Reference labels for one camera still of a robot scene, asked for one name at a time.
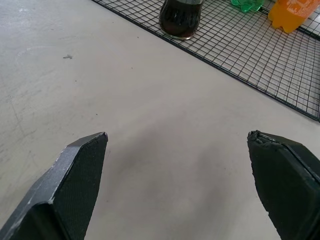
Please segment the orange soda plastic bottle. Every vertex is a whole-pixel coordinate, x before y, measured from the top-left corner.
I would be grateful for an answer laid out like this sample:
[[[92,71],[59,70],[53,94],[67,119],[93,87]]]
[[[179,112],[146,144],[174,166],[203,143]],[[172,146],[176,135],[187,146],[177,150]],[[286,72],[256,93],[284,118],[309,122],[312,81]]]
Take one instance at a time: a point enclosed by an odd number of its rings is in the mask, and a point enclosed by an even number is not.
[[[268,14],[271,25],[287,34],[296,30],[320,5],[320,0],[276,0]]]

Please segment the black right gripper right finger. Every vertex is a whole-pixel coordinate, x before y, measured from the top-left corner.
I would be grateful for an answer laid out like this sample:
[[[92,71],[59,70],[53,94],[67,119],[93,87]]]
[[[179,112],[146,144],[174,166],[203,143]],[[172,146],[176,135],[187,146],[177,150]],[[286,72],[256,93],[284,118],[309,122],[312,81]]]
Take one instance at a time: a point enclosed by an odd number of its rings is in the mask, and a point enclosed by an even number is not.
[[[255,188],[281,240],[320,240],[320,160],[303,144],[250,131]]]

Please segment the green plastic bottle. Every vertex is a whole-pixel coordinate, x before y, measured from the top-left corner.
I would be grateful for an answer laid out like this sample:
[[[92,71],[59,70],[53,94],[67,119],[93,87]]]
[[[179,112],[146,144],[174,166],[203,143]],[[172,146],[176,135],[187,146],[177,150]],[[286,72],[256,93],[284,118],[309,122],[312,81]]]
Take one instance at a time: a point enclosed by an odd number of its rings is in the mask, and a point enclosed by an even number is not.
[[[257,12],[265,0],[230,0],[233,6],[237,6],[243,13]]]

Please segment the dark cola glass bottle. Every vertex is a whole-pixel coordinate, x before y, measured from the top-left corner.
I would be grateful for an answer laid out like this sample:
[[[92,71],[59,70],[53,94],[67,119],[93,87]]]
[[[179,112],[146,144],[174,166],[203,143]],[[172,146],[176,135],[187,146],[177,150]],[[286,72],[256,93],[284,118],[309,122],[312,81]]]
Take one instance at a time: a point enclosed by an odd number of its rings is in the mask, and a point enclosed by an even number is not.
[[[164,0],[159,13],[161,31],[175,39],[188,40],[198,29],[205,0]]]

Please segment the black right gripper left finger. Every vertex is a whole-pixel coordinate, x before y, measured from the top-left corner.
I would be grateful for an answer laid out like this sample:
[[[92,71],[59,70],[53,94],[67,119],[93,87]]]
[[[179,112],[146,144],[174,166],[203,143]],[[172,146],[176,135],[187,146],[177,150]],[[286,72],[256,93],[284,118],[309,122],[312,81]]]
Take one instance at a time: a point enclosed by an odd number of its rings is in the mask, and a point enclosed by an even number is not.
[[[99,193],[108,135],[67,145],[0,229],[0,240],[84,240]]]

